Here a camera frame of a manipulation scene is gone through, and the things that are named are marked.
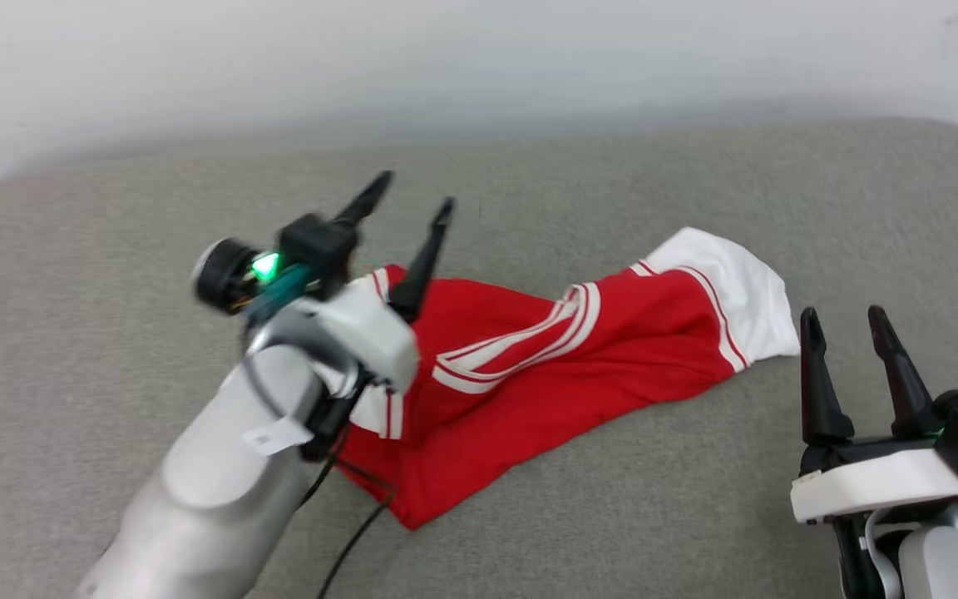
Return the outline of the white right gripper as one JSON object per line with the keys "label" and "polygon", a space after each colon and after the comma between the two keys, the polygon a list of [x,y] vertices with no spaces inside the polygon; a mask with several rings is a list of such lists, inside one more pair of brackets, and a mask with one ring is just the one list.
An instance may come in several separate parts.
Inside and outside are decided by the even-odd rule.
{"label": "white right gripper", "polygon": [[812,306],[801,313],[803,452],[801,470],[790,489],[793,516],[799,523],[958,499],[958,473],[934,448],[931,435],[942,430],[942,421],[924,380],[886,311],[871,304],[867,319],[875,353],[886,371],[895,438],[852,439],[854,423],[837,401],[820,317]]}

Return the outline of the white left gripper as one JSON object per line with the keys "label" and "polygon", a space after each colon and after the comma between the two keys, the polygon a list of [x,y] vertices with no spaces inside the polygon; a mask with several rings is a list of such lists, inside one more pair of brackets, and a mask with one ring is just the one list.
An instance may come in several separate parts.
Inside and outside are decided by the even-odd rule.
{"label": "white left gripper", "polygon": [[[356,228],[375,212],[394,171],[380,171],[333,219]],[[346,285],[327,302],[300,297],[265,324],[265,346],[288,345],[332,375],[333,391],[345,395],[368,380],[395,392],[408,391],[419,364],[416,338],[407,323],[421,317],[442,244],[452,224],[455,198],[446,197],[428,227],[421,249],[388,292],[388,305],[358,285]]]}

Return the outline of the red shorts with white stripes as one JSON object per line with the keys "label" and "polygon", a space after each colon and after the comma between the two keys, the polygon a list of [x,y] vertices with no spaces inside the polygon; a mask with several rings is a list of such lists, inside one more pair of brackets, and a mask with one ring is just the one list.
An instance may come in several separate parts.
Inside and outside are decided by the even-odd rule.
{"label": "red shorts with white stripes", "polygon": [[338,466],[410,530],[597,426],[801,350],[776,270],[691,227],[557,300],[438,278],[413,330],[412,387],[366,389]]}

